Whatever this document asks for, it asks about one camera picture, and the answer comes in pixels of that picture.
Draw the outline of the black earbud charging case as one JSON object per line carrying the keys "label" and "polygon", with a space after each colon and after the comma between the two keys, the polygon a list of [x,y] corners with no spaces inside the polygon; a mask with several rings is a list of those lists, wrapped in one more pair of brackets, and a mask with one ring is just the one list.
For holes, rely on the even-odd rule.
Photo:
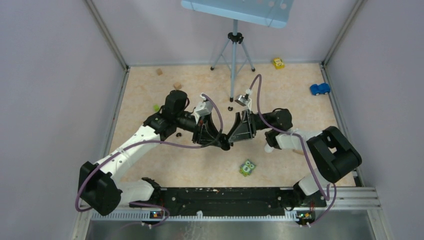
{"label": "black earbud charging case", "polygon": [[221,134],[219,137],[220,148],[224,151],[229,151],[231,149],[232,144],[228,140],[228,136],[226,134]]}

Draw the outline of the white earbud charging case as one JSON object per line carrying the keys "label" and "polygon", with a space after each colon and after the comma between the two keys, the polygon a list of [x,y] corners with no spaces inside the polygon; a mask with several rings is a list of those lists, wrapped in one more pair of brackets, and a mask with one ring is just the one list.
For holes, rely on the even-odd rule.
{"label": "white earbud charging case", "polygon": [[265,151],[266,153],[272,153],[272,152],[273,152],[273,150],[274,150],[274,147],[272,147],[272,146],[270,146],[270,145],[268,145],[268,144],[266,144],[266,145],[264,146],[264,151]]}

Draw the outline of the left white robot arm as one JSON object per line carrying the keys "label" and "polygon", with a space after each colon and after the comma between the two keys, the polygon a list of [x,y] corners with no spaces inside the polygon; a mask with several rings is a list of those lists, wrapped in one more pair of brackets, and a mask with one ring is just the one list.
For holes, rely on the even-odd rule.
{"label": "left white robot arm", "polygon": [[161,194],[152,183],[143,179],[136,183],[121,183],[121,179],[137,161],[157,146],[183,149],[218,146],[222,129],[213,133],[212,139],[205,143],[195,140],[195,145],[182,145],[167,141],[177,129],[195,134],[212,118],[212,111],[217,113],[219,126],[223,126],[221,113],[214,101],[205,93],[200,97],[202,101],[193,112],[187,112],[190,103],[188,95],[181,90],[172,90],[166,96],[164,105],[149,116],[126,142],[97,162],[84,163],[79,172],[75,209],[80,213],[94,209],[107,216],[120,204],[143,201],[149,207],[156,206]]}

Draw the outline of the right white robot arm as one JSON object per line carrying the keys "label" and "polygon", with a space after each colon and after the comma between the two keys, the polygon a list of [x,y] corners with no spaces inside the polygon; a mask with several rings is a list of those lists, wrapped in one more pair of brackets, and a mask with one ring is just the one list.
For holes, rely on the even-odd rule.
{"label": "right white robot arm", "polygon": [[311,172],[294,185],[293,200],[299,206],[307,206],[315,193],[322,193],[329,184],[335,184],[362,164],[361,155],[337,127],[318,132],[295,130],[292,115],[285,108],[264,114],[248,109],[236,113],[228,141],[253,139],[259,130],[267,130],[267,153],[290,149],[304,154]]}

